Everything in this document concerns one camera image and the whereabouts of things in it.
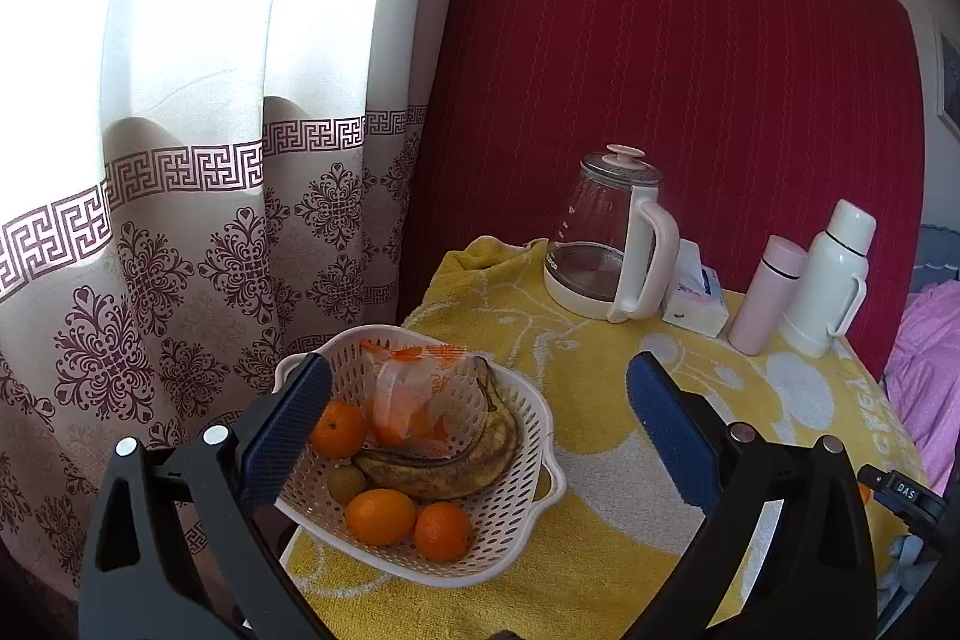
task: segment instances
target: thermos cap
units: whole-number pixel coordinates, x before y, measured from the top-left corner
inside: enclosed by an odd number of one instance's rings
[[[763,251],[763,260],[781,273],[790,277],[800,277],[806,268],[806,251],[799,244],[776,234],[767,239],[767,249]]]
[[[877,229],[877,219],[865,213],[861,208],[851,204],[847,199],[840,199],[833,208],[833,217],[827,226],[830,234],[837,242],[846,245],[854,253],[867,255],[870,242]]]

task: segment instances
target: red fabric panel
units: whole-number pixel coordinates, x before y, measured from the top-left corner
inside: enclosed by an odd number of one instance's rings
[[[877,217],[851,341],[877,375],[923,198],[916,49],[896,0],[451,0],[413,181],[401,309],[448,249],[553,233],[579,157],[635,145],[721,282],[837,199]]]

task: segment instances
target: fruit basket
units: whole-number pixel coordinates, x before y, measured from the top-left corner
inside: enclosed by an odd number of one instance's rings
[[[439,345],[438,340],[398,326],[357,326],[346,330],[315,351],[330,361],[333,369],[333,397],[352,405],[363,404],[363,376],[368,371],[360,350],[366,339],[397,349],[412,345]],[[275,390],[305,354],[288,356],[277,365]],[[526,545],[536,519],[566,490],[566,477],[553,453],[553,416],[550,408],[529,381],[517,373],[490,362],[500,397],[517,420],[520,443],[510,466],[491,485],[456,501],[470,516],[472,544],[467,555],[456,561],[433,562],[418,553],[407,539],[386,548],[373,548],[357,541],[344,523],[344,509],[326,491],[326,472],[338,461],[320,456],[309,446],[299,456],[277,499],[277,507],[289,518],[323,542],[357,560],[391,575],[418,584],[459,588],[481,584],[502,573]],[[483,416],[483,404],[475,383],[454,376],[444,393],[455,400],[446,446],[458,453],[469,446]],[[541,499],[534,500],[541,466],[551,485]]]

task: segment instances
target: curtain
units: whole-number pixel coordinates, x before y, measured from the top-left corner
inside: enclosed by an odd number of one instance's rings
[[[32,576],[76,598],[118,439],[394,320],[447,4],[0,0],[0,538]]]

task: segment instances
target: plastic bag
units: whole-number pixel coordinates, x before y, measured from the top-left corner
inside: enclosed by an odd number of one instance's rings
[[[363,340],[364,396],[373,437],[380,445],[445,453],[445,401],[440,393],[467,351],[454,345],[414,345],[391,350]]]

